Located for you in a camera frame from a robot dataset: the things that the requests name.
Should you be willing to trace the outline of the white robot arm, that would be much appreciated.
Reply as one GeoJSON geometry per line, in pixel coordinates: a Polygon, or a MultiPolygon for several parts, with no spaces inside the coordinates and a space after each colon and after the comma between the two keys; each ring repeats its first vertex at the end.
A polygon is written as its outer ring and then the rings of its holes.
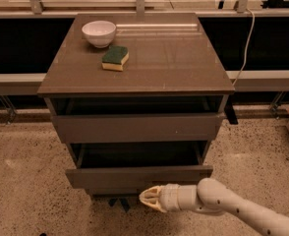
{"type": "Polygon", "coordinates": [[[228,212],[262,236],[289,236],[289,217],[235,194],[212,178],[197,185],[154,186],[140,194],[140,201],[161,212],[189,210],[206,215],[228,212]]]}

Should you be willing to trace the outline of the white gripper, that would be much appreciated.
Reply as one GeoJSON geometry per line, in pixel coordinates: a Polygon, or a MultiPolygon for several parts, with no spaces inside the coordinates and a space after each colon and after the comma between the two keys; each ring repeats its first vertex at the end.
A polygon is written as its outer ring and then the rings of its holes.
{"type": "Polygon", "coordinates": [[[198,206],[197,186],[178,184],[167,184],[162,188],[154,186],[142,191],[140,199],[143,205],[160,212],[195,210],[198,206]]]}

